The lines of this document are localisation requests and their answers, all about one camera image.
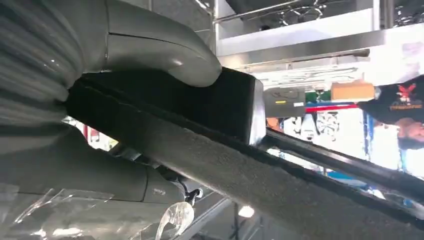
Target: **ceiling light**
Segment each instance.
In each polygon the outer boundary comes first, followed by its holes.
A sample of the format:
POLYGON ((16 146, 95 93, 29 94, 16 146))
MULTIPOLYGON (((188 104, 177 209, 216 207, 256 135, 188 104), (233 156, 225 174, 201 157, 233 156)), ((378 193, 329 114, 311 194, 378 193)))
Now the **ceiling light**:
POLYGON ((240 211, 238 211, 238 215, 244 218, 251 218, 254 213, 255 210, 250 206, 243 206, 240 211))

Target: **plastic bag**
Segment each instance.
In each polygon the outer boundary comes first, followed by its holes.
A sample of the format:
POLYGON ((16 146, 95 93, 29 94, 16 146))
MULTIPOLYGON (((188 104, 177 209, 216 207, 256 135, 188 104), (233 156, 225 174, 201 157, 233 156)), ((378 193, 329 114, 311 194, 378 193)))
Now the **plastic bag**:
POLYGON ((155 240, 161 240, 164 228, 168 223, 175 226, 174 236, 181 235, 190 226, 190 224, 192 224, 194 218, 195 211, 192 205, 187 202, 175 203, 170 206, 162 216, 162 219, 159 222, 159 227, 157 228, 155 240))
POLYGON ((6 219, 9 209, 18 195, 19 187, 0 183, 0 225, 6 219))
POLYGON ((58 192, 50 189, 14 220, 5 238, 19 240, 32 236, 42 240, 58 240, 90 235, 70 225, 72 218, 111 198, 112 195, 108 193, 73 189, 58 192))

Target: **gray plastic cover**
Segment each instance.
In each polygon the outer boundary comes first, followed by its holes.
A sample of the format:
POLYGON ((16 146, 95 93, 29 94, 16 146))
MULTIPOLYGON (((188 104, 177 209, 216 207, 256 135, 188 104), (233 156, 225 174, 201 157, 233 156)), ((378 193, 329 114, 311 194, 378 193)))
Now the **gray plastic cover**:
POLYGON ((0 154, 64 136, 83 73, 153 68, 206 87, 221 72, 188 27, 117 0, 0 0, 0 35, 0 154))

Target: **metal bar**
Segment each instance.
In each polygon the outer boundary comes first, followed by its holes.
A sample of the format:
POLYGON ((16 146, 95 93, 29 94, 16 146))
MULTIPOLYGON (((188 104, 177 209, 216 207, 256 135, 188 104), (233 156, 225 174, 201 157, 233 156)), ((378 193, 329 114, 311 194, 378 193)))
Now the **metal bar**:
POLYGON ((198 216, 193 223, 179 236, 172 238, 172 240, 190 240, 194 235, 196 235, 209 221, 216 218, 224 209, 230 206, 233 202, 224 198, 209 208, 207 211, 203 212, 198 216))
POLYGON ((217 54, 217 31, 214 24, 214 19, 216 16, 217 7, 214 4, 212 6, 212 14, 209 16, 209 48, 216 55, 217 54))
POLYGON ((424 191, 421 191, 424 189, 424 181, 403 172, 329 150, 272 129, 267 130, 263 144, 278 147, 283 151, 292 151, 319 166, 342 172, 424 204, 424 191))
POLYGON ((154 0, 148 0, 148 10, 153 12, 153 1, 154 0))
POLYGON ((206 6, 206 4, 202 2, 201 0, 194 0, 194 2, 197 3, 199 7, 203 9, 207 14, 209 15, 214 14, 214 11, 210 7, 206 6))
POLYGON ((240 240, 249 240, 251 237, 255 235, 255 233, 258 231, 260 225, 260 218, 258 215, 253 216, 252 218, 248 219, 247 226, 243 228, 243 235, 241 236, 240 240))
POLYGON ((206 31, 210 31, 210 29, 196 30, 196 31, 194 31, 194 32, 195 32, 195 33, 202 33, 202 32, 206 32, 206 31))
POLYGON ((365 152, 365 156, 367 157, 367 161, 370 161, 370 138, 369 138, 369 129, 370 125, 368 124, 368 117, 365 111, 362 111, 362 128, 363 128, 363 149, 365 152))
POLYGON ((374 31, 380 30, 381 25, 381 0, 372 0, 372 26, 374 31))
POLYGON ((109 154, 115 157, 121 157, 130 161, 135 161, 138 157, 141 156, 141 153, 136 150, 123 145, 118 142, 111 150, 109 150, 109 154))
POLYGON ((268 10, 273 10, 273 9, 276 9, 276 8, 284 7, 284 6, 287 6, 287 5, 290 5, 290 4, 298 3, 300 1, 301 0, 293 0, 293 1, 283 2, 283 3, 276 4, 276 5, 256 9, 256 10, 253 10, 253 11, 248 11, 248 12, 245 12, 245 13, 236 13, 236 14, 232 14, 232 15, 228 15, 228 16, 223 16, 223 17, 215 19, 213 21, 213 23, 219 24, 221 22, 226 22, 226 21, 230 21, 230 20, 233 20, 233 19, 246 17, 246 16, 249 16, 249 15, 252 15, 252 14, 262 13, 262 12, 265 12, 265 11, 268 11, 268 10))
MULTIPOLYGON (((122 73, 107 74, 122 79, 122 73)), ((163 108, 136 101, 131 93, 104 84, 77 81, 66 103, 68 114, 149 158, 160 160, 170 169, 276 219, 283 228, 298 234, 299 239, 424 239, 424 222, 385 200, 163 108)))
POLYGON ((251 240, 254 236, 255 236, 255 234, 259 231, 259 227, 257 227, 253 232, 252 232, 252 234, 250 235, 250 237, 249 237, 249 239, 248 240, 251 240))
POLYGON ((220 0, 214 0, 213 1, 213 15, 211 18, 211 30, 213 30, 213 36, 214 36, 214 49, 215 51, 213 53, 217 54, 217 43, 220 40, 220 28, 218 25, 215 25, 214 21, 219 16, 219 6, 220 6, 220 0))
POLYGON ((382 12, 384 28, 393 28, 395 25, 395 0, 383 0, 382 12))

